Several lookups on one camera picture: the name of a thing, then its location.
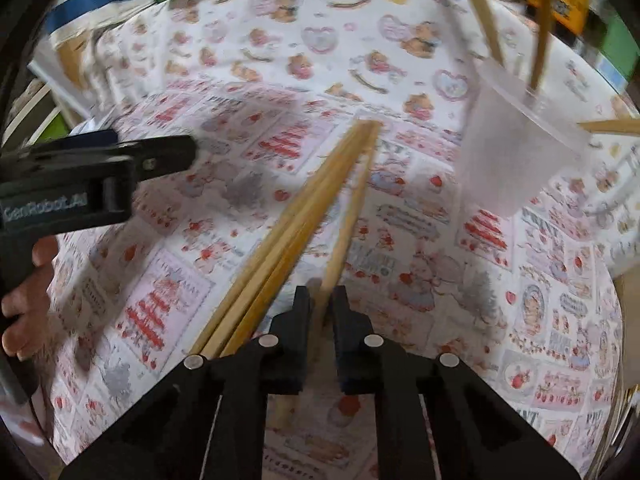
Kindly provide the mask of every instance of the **wooden chopstick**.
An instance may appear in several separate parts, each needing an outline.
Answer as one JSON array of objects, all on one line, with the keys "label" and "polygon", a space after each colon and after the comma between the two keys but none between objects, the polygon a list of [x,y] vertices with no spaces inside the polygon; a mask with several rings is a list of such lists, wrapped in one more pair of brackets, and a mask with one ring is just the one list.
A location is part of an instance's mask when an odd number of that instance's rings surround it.
[{"label": "wooden chopstick", "polygon": [[296,194],[293,200],[281,213],[280,218],[273,226],[269,234],[260,243],[258,248],[251,255],[247,263],[244,265],[242,272],[236,278],[231,288],[226,293],[217,309],[212,314],[209,322],[205,325],[202,332],[196,339],[191,354],[199,354],[211,338],[215,329],[218,327],[223,317],[225,317],[229,308],[234,304],[240,293],[244,290],[246,284],[255,275],[260,264],[268,256],[277,241],[282,237],[289,223],[300,212],[302,206],[308,201],[319,182],[322,182],[328,175],[331,175],[335,167],[340,163],[338,156],[343,150],[347,150],[350,142],[354,142],[354,137],[349,133],[340,140],[340,143],[334,148],[332,154],[325,160],[322,166],[305,182],[304,186]]},{"label": "wooden chopstick", "polygon": [[[370,129],[376,124],[372,121],[359,121],[351,128],[346,135],[345,142],[339,143],[334,148],[320,170],[316,172],[316,175],[319,174],[319,178],[314,178],[316,177],[315,175],[309,179],[312,181],[309,182],[312,185],[305,186],[306,191],[303,194],[303,199],[297,204],[295,211],[292,212],[292,218],[289,219],[289,222],[278,229],[278,235],[273,240],[273,243],[269,244],[266,250],[262,248],[264,242],[260,245],[256,253],[259,251],[261,258],[259,260],[256,258],[257,261],[252,261],[251,266],[248,266],[248,269],[245,268],[245,271],[242,272],[241,277],[248,276],[248,279],[232,286],[232,289],[235,289],[234,292],[237,292],[235,297],[225,297],[224,301],[228,304],[225,309],[225,315],[217,316],[218,320],[216,320],[217,323],[214,330],[200,351],[205,357],[214,358],[222,352],[244,314],[259,295],[266,281],[271,277],[275,267],[278,265],[278,261],[284,257],[287,250],[290,250],[289,246],[292,240],[309,220],[308,216],[314,215],[315,217],[319,215],[316,225],[321,221],[331,203],[329,202],[324,210],[318,212],[318,197],[314,197],[314,195],[321,195],[321,198],[324,198],[324,202],[335,199],[335,194],[340,189],[342,181],[334,183],[333,186],[326,186],[325,181],[335,180],[341,175],[343,175],[342,180],[344,180],[362,151],[363,138],[366,140]],[[334,197],[327,197],[326,190],[334,188],[337,188]]]},{"label": "wooden chopstick", "polygon": [[322,324],[324,323],[324,316],[326,315],[329,298],[342,275],[344,262],[347,259],[351,239],[353,237],[353,230],[356,227],[358,218],[360,217],[360,212],[362,211],[362,206],[364,205],[364,198],[367,193],[367,181],[369,180],[373,161],[376,158],[377,140],[378,134],[376,133],[371,136],[369,146],[366,147],[367,161],[365,167],[358,176],[356,187],[351,195],[349,208],[347,209],[342,226],[340,227],[338,240],[334,245],[334,250],[332,251],[329,262],[327,263],[322,283],[317,293],[314,295],[314,309],[311,312],[309,340],[306,351],[307,362],[309,364],[315,360],[316,354],[318,353],[318,342],[322,333]]},{"label": "wooden chopstick", "polygon": [[529,86],[534,91],[538,89],[540,76],[542,76],[542,71],[545,67],[546,48],[553,23],[551,0],[540,0],[539,3],[538,12],[536,13],[536,19],[538,21],[538,46],[536,47],[536,57],[529,79]]},{"label": "wooden chopstick", "polygon": [[[360,211],[364,205],[364,197],[367,192],[367,181],[373,161],[376,158],[376,141],[377,134],[371,136],[370,146],[367,146],[365,153],[368,152],[367,161],[362,172],[358,176],[358,181],[351,194],[351,201],[347,213],[342,221],[338,240],[334,245],[329,262],[326,266],[322,283],[318,289],[313,291],[312,298],[314,300],[314,308],[311,311],[311,320],[309,323],[309,339],[306,346],[306,361],[309,367],[316,360],[320,346],[320,338],[322,337],[322,325],[326,315],[326,308],[329,304],[329,298],[338,284],[344,262],[347,258],[353,230],[360,217]],[[292,415],[298,410],[299,396],[276,396],[275,405],[270,417],[270,427],[284,430],[291,424]]]},{"label": "wooden chopstick", "polygon": [[[323,165],[327,165],[332,173],[336,173],[340,168],[343,168],[345,161],[343,156],[353,157],[355,160],[358,156],[359,145],[357,140],[357,133],[354,132],[350,136],[347,143],[342,146],[347,146],[345,151],[340,152],[340,148],[335,148]],[[317,180],[316,186],[322,185],[330,176],[323,172],[324,180]],[[294,217],[284,226],[283,230],[279,233],[278,238],[274,241],[266,251],[264,258],[258,262],[258,264],[252,268],[252,274],[246,283],[242,286],[236,298],[230,302],[227,313],[220,319],[220,322],[216,329],[211,334],[209,340],[205,344],[201,354],[205,357],[212,359],[220,355],[232,333],[242,320],[246,310],[250,307],[253,300],[260,293],[260,290],[264,283],[269,279],[273,269],[277,265],[278,261],[284,256],[284,253],[288,250],[291,241],[298,231],[305,224],[306,216],[309,215],[310,208],[313,207],[314,200],[312,195],[317,193],[315,187],[310,187],[306,193],[308,200],[300,203],[300,207],[296,208]]]},{"label": "wooden chopstick", "polygon": [[502,66],[504,66],[504,58],[502,57],[502,50],[500,49],[500,42],[498,41],[498,32],[495,28],[494,17],[492,15],[489,3],[487,0],[470,0],[472,7],[476,12],[478,21],[484,32],[484,36],[489,45],[491,56]]},{"label": "wooden chopstick", "polygon": [[[379,129],[379,123],[369,124],[369,132],[367,133],[369,139],[373,135],[377,135]],[[365,147],[370,145],[369,139],[366,139]],[[287,235],[283,237],[283,242],[287,248],[286,252],[277,259],[274,258],[276,261],[274,265],[271,266],[273,270],[266,282],[264,282],[264,285],[260,288],[258,295],[255,296],[255,299],[250,304],[244,303],[242,301],[242,294],[240,295],[237,302],[238,304],[234,306],[234,311],[236,314],[243,313],[242,311],[244,311],[244,316],[237,325],[237,328],[230,334],[228,342],[220,355],[226,356],[235,353],[238,348],[254,334],[264,314],[269,309],[273,298],[289,277],[300,255],[304,251],[306,244],[318,228],[318,224],[322,221],[327,209],[335,201],[335,197],[342,189],[344,179],[348,176],[360,156],[362,147],[363,145],[361,144],[355,156],[345,158],[346,164],[332,175],[329,182],[322,183],[322,189],[318,190],[318,197],[301,213],[301,216],[303,216],[302,225],[296,228],[295,223],[292,223],[289,229],[287,229]],[[216,332],[214,332],[209,343],[205,346],[204,355],[206,357],[209,357],[210,354],[215,355],[216,352],[219,351],[219,342],[226,336],[226,333],[223,332],[223,324],[226,320],[227,317],[225,317],[220,324],[222,334],[216,337]]]},{"label": "wooden chopstick", "polygon": [[640,136],[640,119],[612,119],[607,121],[585,121],[578,123],[583,130],[591,133]]}]

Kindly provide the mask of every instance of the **white fabric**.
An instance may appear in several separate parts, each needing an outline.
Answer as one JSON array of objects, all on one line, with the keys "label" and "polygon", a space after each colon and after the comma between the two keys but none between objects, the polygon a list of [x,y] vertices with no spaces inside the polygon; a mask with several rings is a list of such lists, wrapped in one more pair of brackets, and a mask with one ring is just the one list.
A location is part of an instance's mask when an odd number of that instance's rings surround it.
[{"label": "white fabric", "polygon": [[[528,22],[494,11],[508,69],[522,54],[527,73]],[[606,84],[558,41],[550,50],[545,92],[574,120],[612,113]],[[343,275],[352,304],[413,352],[459,354],[585,473],[610,409],[620,306],[604,250],[570,221],[575,182],[557,178],[513,219],[460,202],[451,163],[473,103],[471,59],[485,55],[466,0],[175,0],[92,44],[86,78],[106,108],[127,111],[116,122],[125,138],[189,133],[202,151],[186,174],[143,184],[127,224],[62,238],[41,360],[62,457],[180,362],[361,116],[385,128]],[[293,285],[322,276],[348,198],[261,330]],[[341,396],[333,372],[309,379],[290,431],[268,431],[268,471],[375,478],[370,399]]]},{"label": "white fabric", "polygon": [[[56,5],[67,1],[58,0]],[[82,32],[124,22],[154,2],[155,0],[111,0],[105,5],[87,9],[78,18],[52,31],[49,37],[50,42],[54,48],[57,48],[65,41],[76,38]]]}]

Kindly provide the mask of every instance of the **finger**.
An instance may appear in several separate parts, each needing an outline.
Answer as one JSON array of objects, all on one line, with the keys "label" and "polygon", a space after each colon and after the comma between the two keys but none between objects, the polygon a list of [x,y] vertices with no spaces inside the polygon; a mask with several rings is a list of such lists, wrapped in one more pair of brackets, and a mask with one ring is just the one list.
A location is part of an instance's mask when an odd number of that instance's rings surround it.
[{"label": "finger", "polygon": [[35,312],[23,314],[2,334],[2,348],[9,357],[14,357],[28,343],[44,339],[46,317]]},{"label": "finger", "polygon": [[35,269],[18,287],[2,298],[2,314],[13,317],[27,312],[46,312],[49,309],[47,289],[53,279],[53,265]]},{"label": "finger", "polygon": [[16,356],[20,361],[24,361],[34,356],[44,345],[47,333],[47,317],[42,315],[34,317],[37,319],[33,321],[27,342],[16,352]]},{"label": "finger", "polygon": [[51,263],[58,254],[58,240],[55,236],[45,236],[38,240],[33,246],[31,257],[33,265],[41,267]]}]

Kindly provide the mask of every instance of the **clear plastic cup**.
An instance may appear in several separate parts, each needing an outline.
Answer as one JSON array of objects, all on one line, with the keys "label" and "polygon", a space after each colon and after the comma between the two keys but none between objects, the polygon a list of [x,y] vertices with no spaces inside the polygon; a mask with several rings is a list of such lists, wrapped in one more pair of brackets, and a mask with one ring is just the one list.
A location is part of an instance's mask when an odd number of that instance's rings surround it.
[{"label": "clear plastic cup", "polygon": [[466,200],[509,217],[562,168],[580,166],[590,136],[561,114],[561,103],[532,94],[493,59],[478,73],[456,176]]}]

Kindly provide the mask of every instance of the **table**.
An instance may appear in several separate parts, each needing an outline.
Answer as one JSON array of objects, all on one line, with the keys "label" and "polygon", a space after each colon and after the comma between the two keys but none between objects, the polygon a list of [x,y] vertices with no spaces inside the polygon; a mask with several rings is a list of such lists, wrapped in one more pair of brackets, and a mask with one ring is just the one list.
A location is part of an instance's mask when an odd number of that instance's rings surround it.
[{"label": "table", "polygon": [[[528,72],[532,25],[493,8],[507,69]],[[622,319],[609,246],[580,211],[633,142],[595,137],[593,181],[555,177],[514,218],[462,203],[452,163],[486,55],[466,0],[174,0],[103,34],[85,75],[104,107],[126,110],[119,132],[188,133],[201,152],[187,173],[144,183],[126,224],[62,237],[40,364],[63,459],[183,359],[290,197],[354,118],[375,118],[342,277],[352,307],[410,351],[459,355],[584,474]],[[542,89],[575,120],[628,112],[558,41]],[[349,192],[259,332],[322,276]],[[267,476],[377,477],[372,399],[339,393],[328,337],[292,428],[268,426]]]}]

